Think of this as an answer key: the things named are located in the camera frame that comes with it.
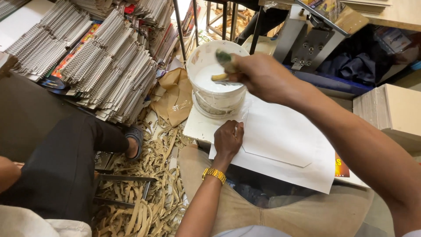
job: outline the gray slipper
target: gray slipper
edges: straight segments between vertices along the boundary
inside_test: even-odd
[[[135,161],[140,159],[142,154],[142,143],[143,143],[143,129],[139,125],[132,125],[125,131],[125,137],[131,137],[136,140],[139,148],[137,149],[137,154],[133,158],[127,158],[128,161]]]

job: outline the glue residue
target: glue residue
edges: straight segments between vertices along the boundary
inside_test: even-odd
[[[194,81],[200,88],[204,88],[210,92],[231,92],[241,87],[232,85],[224,86],[216,84],[211,80],[213,75],[220,75],[222,73],[224,73],[224,68],[221,65],[212,64],[202,68],[195,76]]]

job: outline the foot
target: foot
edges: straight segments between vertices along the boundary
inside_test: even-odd
[[[129,148],[126,150],[125,154],[127,158],[132,159],[137,155],[139,144],[132,137],[128,137],[127,140],[129,141]]]

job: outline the brown paper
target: brown paper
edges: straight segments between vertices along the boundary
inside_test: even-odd
[[[167,91],[158,101],[152,101],[151,108],[172,127],[179,125],[193,106],[192,85],[187,71],[181,67],[167,72],[159,81]]]

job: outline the hand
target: hand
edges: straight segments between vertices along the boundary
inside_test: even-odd
[[[300,96],[302,87],[308,84],[270,55],[231,56],[240,73],[231,74],[229,80],[243,83],[251,94],[266,102],[289,106],[291,100]]]
[[[212,168],[226,172],[232,158],[238,153],[244,136],[244,123],[235,120],[225,122],[214,134],[216,156]]]

